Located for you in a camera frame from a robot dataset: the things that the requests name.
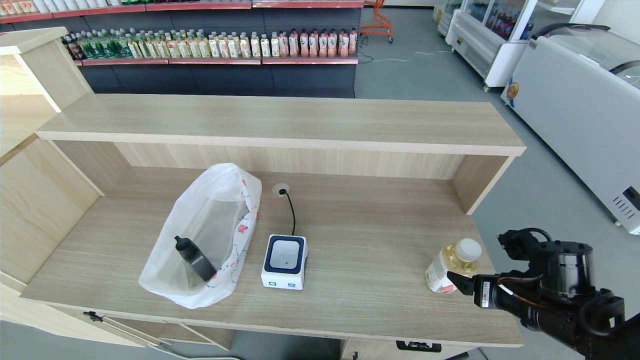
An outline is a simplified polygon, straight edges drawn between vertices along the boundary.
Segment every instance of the white plastic bag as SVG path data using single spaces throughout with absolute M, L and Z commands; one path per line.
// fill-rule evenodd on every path
M 189 309 L 205 307 L 236 288 L 255 228 L 262 183 L 233 163 L 213 165 L 175 201 L 138 283 Z M 203 281 L 175 250 L 189 238 L 218 273 Z

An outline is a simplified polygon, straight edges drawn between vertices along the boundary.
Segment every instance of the white bottle cap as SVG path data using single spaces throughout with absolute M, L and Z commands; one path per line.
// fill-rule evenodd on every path
M 473 239 L 462 239 L 456 244 L 456 255 L 467 263 L 478 260 L 482 254 L 482 247 Z

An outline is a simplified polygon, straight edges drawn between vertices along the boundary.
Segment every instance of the gray floor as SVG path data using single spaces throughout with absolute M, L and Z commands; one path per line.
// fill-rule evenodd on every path
M 634 276 L 637 259 L 640 259 L 637 237 L 613 226 L 610 215 L 584 185 L 503 105 L 498 91 L 484 93 L 479 76 L 457 54 L 438 53 L 448 51 L 449 47 L 436 32 L 431 10 L 385 9 L 384 12 L 394 25 L 394 43 L 390 45 L 386 38 L 369 36 L 369 44 L 363 47 L 362 52 L 383 61 L 358 66 L 357 97 L 488 101 L 494 104 L 527 145 L 523 156 L 514 161 L 474 213 L 474 220 L 497 271 L 523 270 L 525 264 L 510 260 L 495 236 L 508 229 L 540 227 L 559 240 L 582 241 L 593 246 L 596 285 L 609 288 L 625 298 L 627 317 L 640 312 L 640 284 Z M 370 19 L 371 11 L 365 10 L 363 24 Z M 415 54 L 416 51 L 433 54 Z M 407 61 L 384 60 L 387 58 Z M 491 360 L 584 358 L 544 334 L 526 329 L 521 329 L 521 333 L 524 346 L 484 348 L 483 352 Z M 180 345 L 175 349 L 190 356 L 220 354 L 211 352 L 209 347 L 196 345 Z M 318 349 L 319 352 L 313 357 L 310 349 Z M 262 351 L 268 355 L 258 356 Z M 242 332 L 236 335 L 230 355 L 245 360 L 337 359 L 337 344 L 321 339 Z M 471 355 L 473 360 L 484 359 L 479 351 Z M 174 359 L 149 348 L 59 338 L 6 322 L 0 323 L 0 358 Z

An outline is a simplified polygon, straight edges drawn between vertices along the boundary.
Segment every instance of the black bottle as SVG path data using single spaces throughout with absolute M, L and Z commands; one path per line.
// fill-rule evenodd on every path
M 209 281 L 216 275 L 216 269 L 211 265 L 200 249 L 189 238 L 174 237 L 175 249 L 178 250 L 180 256 L 191 266 L 191 268 L 204 281 Z

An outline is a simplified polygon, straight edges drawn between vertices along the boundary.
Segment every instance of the robotic arm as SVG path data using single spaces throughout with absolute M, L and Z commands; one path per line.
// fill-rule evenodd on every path
M 511 259 L 528 261 L 529 269 L 472 278 L 448 272 L 462 294 L 472 295 L 483 309 L 508 311 L 524 327 L 544 332 L 587 360 L 640 359 L 640 314 L 625 321 L 624 299 L 593 286 L 593 248 L 553 241 L 535 228 L 509 230 L 498 240 Z

